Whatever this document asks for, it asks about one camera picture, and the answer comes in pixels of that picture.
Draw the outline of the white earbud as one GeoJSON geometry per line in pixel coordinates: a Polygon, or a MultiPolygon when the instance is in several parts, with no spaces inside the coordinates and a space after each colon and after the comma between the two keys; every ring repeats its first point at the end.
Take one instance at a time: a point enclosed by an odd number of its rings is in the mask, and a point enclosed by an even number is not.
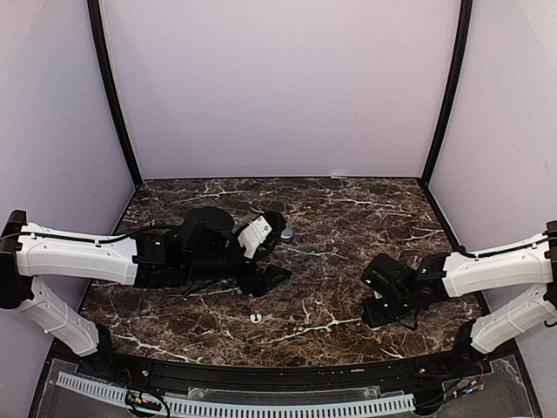
{"type": "Polygon", "coordinates": [[[258,323],[260,323],[260,322],[262,321],[262,319],[263,319],[263,317],[262,317],[262,315],[259,314],[259,313],[252,314],[252,315],[250,316],[250,321],[251,321],[251,323],[253,323],[253,324],[258,324],[258,323]]]}

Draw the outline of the left black frame post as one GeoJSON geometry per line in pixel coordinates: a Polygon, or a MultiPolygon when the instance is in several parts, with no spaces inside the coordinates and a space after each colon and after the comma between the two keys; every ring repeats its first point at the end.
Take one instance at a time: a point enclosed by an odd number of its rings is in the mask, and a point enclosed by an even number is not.
{"type": "Polygon", "coordinates": [[[135,153],[132,149],[130,135],[124,121],[124,114],[117,93],[116,81],[112,71],[109,49],[104,31],[101,2],[98,0],[88,0],[87,7],[91,34],[97,55],[97,64],[104,87],[104,94],[109,106],[112,122],[117,134],[117,140],[124,157],[127,171],[130,174],[134,187],[138,189],[143,184],[143,178],[139,170],[135,153]]]}

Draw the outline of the black frame post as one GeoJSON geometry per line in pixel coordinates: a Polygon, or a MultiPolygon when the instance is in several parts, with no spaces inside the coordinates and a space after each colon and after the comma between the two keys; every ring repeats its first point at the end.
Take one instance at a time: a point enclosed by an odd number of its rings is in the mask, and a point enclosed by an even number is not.
{"type": "Polygon", "coordinates": [[[124,157],[127,171],[130,174],[134,187],[138,189],[143,184],[143,178],[139,170],[135,153],[132,149],[130,135],[124,121],[124,114],[117,93],[116,81],[112,71],[109,49],[104,31],[101,2],[98,0],[88,0],[87,7],[91,34],[97,55],[97,64],[104,87],[104,94],[109,106],[112,122],[117,134],[117,140],[124,157]]]}
{"type": "Polygon", "coordinates": [[[429,188],[438,163],[446,130],[453,110],[454,100],[460,81],[460,73],[466,52],[466,43],[472,18],[473,0],[461,0],[458,22],[456,26],[453,52],[447,73],[446,87],[440,105],[440,112],[433,132],[432,142],[427,154],[426,163],[420,176],[421,187],[429,188]]]}

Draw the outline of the black front rail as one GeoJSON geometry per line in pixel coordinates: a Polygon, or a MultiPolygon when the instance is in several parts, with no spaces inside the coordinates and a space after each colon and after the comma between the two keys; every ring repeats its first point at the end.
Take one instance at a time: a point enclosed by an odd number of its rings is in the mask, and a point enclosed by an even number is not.
{"type": "Polygon", "coordinates": [[[337,367],[210,366],[119,353],[114,354],[114,360],[131,372],[136,387],[183,394],[193,388],[303,392],[378,387],[383,392],[409,392],[438,389],[442,383],[463,376],[492,372],[486,361],[450,371],[456,364],[450,352],[337,367]]]}

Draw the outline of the purple grey earbud case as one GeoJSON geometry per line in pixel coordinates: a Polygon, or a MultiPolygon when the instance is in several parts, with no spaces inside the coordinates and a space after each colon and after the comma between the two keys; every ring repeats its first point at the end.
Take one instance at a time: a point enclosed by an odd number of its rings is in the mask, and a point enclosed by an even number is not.
{"type": "Polygon", "coordinates": [[[280,234],[280,239],[283,242],[292,242],[294,240],[294,237],[295,234],[291,228],[285,228],[280,234]]]}

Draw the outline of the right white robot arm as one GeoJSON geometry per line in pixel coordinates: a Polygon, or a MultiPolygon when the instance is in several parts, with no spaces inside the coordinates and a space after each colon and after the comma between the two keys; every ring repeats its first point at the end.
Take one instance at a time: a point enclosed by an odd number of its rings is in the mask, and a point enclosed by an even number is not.
{"type": "Polygon", "coordinates": [[[431,305],[487,289],[528,285],[502,308],[459,328],[444,369],[461,378],[478,359],[539,324],[556,324],[556,224],[544,232],[481,253],[460,249],[430,255],[416,269],[382,253],[361,276],[374,295],[363,303],[370,328],[399,322],[431,305]]]}

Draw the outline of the right black frame post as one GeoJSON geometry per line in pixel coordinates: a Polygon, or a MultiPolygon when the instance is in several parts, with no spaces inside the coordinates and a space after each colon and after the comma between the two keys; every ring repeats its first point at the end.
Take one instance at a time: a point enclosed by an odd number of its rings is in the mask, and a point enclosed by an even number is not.
{"type": "Polygon", "coordinates": [[[433,132],[432,142],[427,154],[426,163],[420,176],[421,187],[429,188],[438,163],[446,130],[453,110],[454,100],[460,81],[460,73],[466,52],[466,43],[472,18],[473,0],[461,0],[458,22],[456,26],[453,52],[447,73],[446,87],[440,105],[440,112],[433,132]]]}

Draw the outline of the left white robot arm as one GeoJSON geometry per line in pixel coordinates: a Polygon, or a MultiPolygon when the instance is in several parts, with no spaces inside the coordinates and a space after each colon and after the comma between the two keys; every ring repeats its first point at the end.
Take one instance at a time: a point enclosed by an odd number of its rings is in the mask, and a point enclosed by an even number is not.
{"type": "Polygon", "coordinates": [[[62,341],[105,380],[123,372],[110,332],[83,318],[44,283],[44,275],[104,280],[142,289],[179,288],[199,280],[236,281],[261,297],[289,280],[290,270],[261,267],[286,229],[278,212],[236,227],[215,206],[189,210],[177,226],[144,226],[117,236],[55,231],[13,211],[1,234],[1,307],[25,314],[62,341]]]}

